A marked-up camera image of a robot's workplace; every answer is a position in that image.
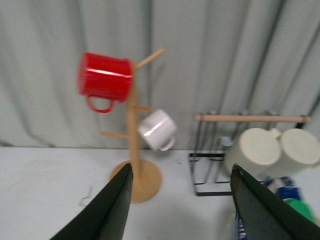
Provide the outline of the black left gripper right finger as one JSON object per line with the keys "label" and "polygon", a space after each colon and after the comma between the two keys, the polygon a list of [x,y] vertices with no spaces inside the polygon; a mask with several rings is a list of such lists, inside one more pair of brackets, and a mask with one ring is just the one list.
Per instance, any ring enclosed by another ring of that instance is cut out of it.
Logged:
{"label": "black left gripper right finger", "polygon": [[318,240],[320,227],[273,194],[238,164],[230,175],[237,215],[249,240]]}

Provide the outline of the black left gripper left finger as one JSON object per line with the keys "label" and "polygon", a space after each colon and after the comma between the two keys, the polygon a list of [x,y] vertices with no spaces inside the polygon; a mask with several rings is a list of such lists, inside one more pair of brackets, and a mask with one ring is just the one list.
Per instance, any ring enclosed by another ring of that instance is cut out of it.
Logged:
{"label": "black left gripper left finger", "polygon": [[121,240],[131,204],[133,170],[125,164],[53,240]]}

